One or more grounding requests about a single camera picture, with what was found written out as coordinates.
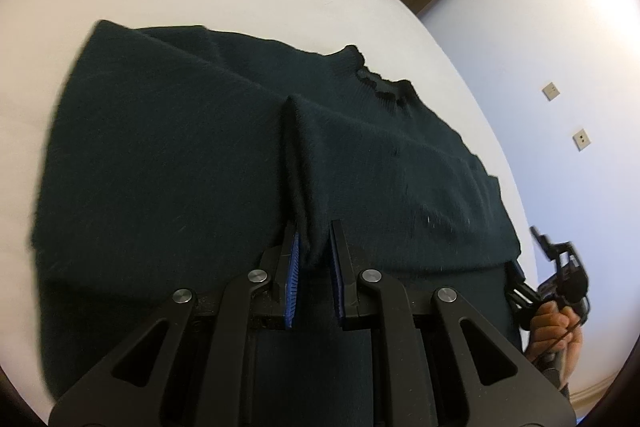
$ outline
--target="wall socket plate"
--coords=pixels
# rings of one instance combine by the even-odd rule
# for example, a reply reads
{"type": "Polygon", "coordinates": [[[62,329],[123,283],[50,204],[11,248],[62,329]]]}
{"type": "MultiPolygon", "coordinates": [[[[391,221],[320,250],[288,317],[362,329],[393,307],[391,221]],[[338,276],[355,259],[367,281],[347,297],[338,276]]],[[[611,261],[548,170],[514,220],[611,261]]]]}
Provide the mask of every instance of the wall socket plate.
{"type": "Polygon", "coordinates": [[[574,134],[574,142],[578,148],[578,151],[581,151],[591,143],[591,140],[587,136],[587,131],[585,131],[584,129],[580,129],[580,131],[574,134]]]}
{"type": "Polygon", "coordinates": [[[551,102],[556,96],[560,94],[556,84],[549,83],[547,86],[543,87],[542,92],[545,94],[546,99],[551,102]]]}

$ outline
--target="bed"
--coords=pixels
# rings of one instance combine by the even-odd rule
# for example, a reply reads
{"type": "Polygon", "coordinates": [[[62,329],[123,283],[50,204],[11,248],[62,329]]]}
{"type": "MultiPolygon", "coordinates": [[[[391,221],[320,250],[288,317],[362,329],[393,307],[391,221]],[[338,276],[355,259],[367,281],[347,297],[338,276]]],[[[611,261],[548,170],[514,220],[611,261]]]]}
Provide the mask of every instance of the bed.
{"type": "Polygon", "coordinates": [[[205,25],[329,54],[356,44],[367,66],[408,78],[421,100],[460,133],[490,174],[537,273],[510,168],[471,92],[434,39],[398,0],[0,0],[0,365],[46,419],[38,302],[29,234],[44,144],[60,89],[95,22],[129,27],[205,25]]]}

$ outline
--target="metal screw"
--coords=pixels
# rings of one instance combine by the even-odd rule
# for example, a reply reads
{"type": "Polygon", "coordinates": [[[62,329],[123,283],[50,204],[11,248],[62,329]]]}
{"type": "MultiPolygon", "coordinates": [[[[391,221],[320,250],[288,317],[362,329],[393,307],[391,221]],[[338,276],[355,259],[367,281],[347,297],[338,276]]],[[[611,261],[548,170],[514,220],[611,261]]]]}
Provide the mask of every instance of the metal screw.
{"type": "Polygon", "coordinates": [[[174,292],[174,302],[178,304],[189,302],[191,300],[191,297],[193,297],[193,293],[191,293],[191,291],[187,288],[182,288],[174,292]]]}
{"type": "Polygon", "coordinates": [[[458,294],[453,288],[440,288],[438,290],[438,299],[444,302],[453,302],[458,298],[458,294]]]}
{"type": "Polygon", "coordinates": [[[369,268],[368,270],[364,270],[364,272],[362,272],[362,278],[367,282],[378,282],[380,281],[380,279],[382,279],[382,273],[380,273],[378,270],[369,268]]]}
{"type": "Polygon", "coordinates": [[[251,282],[265,282],[267,280],[267,272],[260,269],[251,270],[251,272],[247,274],[247,277],[249,277],[251,282]]]}

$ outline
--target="human hand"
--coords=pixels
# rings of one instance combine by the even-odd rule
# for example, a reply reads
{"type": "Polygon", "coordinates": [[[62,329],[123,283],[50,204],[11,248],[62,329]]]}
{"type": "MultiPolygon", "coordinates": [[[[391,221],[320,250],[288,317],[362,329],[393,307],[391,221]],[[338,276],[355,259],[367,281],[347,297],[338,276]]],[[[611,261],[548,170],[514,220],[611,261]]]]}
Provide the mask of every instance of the human hand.
{"type": "MultiPolygon", "coordinates": [[[[558,305],[553,301],[542,304],[531,319],[529,346],[525,350],[527,360],[533,362],[538,355],[562,337],[569,328],[579,322],[580,317],[569,306],[558,311],[558,305]]],[[[561,388],[566,385],[580,358],[580,350],[582,349],[582,328],[580,326],[552,347],[550,353],[564,349],[566,352],[560,376],[561,388]]]]}

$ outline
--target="blue gripper pad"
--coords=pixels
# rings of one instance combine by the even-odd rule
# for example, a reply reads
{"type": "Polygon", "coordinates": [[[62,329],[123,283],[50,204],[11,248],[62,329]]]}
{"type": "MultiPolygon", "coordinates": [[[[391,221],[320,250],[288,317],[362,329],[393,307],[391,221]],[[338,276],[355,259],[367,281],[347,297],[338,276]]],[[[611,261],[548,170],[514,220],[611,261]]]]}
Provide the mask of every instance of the blue gripper pad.
{"type": "Polygon", "coordinates": [[[287,272],[286,305],[284,310],[284,325],[290,330],[293,317],[296,314],[296,299],[298,297],[298,272],[300,271],[300,234],[296,232],[291,243],[291,258],[287,272]]]}
{"type": "Polygon", "coordinates": [[[331,286],[334,290],[334,309],[335,316],[342,323],[344,319],[344,287],[342,285],[342,272],[340,270],[340,261],[338,260],[338,248],[335,244],[334,229],[330,230],[331,238],[331,286]]]}

